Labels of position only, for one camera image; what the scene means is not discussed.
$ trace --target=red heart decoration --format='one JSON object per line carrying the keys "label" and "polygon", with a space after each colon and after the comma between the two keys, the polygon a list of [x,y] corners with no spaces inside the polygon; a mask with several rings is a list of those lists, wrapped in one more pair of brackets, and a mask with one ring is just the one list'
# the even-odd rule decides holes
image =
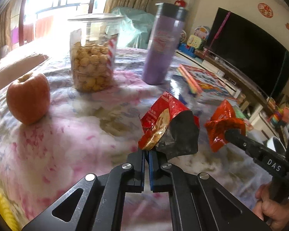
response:
{"label": "red heart decoration", "polygon": [[186,2],[183,1],[183,0],[176,0],[174,5],[185,8],[186,7]]}

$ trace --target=colorful book cover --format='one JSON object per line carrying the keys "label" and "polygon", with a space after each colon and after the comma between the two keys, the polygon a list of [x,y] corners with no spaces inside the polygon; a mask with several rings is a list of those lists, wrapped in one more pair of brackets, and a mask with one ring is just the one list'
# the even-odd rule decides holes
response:
{"label": "colorful book cover", "polygon": [[227,91],[218,77],[207,70],[181,64],[179,73],[186,79],[190,90],[205,101],[223,101],[227,99],[236,104],[236,99]]}

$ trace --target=clear plastic container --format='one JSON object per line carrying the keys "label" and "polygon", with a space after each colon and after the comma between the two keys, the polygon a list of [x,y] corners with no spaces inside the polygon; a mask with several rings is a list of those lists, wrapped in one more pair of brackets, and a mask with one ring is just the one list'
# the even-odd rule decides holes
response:
{"label": "clear plastic container", "polygon": [[70,22],[70,59],[75,88],[101,91],[113,80],[116,46],[123,16],[87,14]]}

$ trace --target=human hand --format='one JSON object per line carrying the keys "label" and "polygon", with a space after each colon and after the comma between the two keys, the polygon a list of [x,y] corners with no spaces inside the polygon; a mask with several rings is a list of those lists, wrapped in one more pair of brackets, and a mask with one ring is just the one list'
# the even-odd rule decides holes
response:
{"label": "human hand", "polygon": [[270,217],[273,220],[271,229],[273,231],[281,231],[289,221],[289,200],[284,205],[270,200],[269,186],[270,183],[263,184],[257,190],[255,197],[258,202],[253,212],[261,220],[264,219],[264,215]]}

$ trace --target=purple bottle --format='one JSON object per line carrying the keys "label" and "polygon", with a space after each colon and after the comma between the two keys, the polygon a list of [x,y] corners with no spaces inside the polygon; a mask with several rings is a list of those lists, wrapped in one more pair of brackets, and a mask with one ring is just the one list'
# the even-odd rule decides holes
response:
{"label": "purple bottle", "polygon": [[155,5],[158,8],[142,72],[142,80],[150,85],[164,81],[187,17],[187,10],[182,7],[171,3]]}

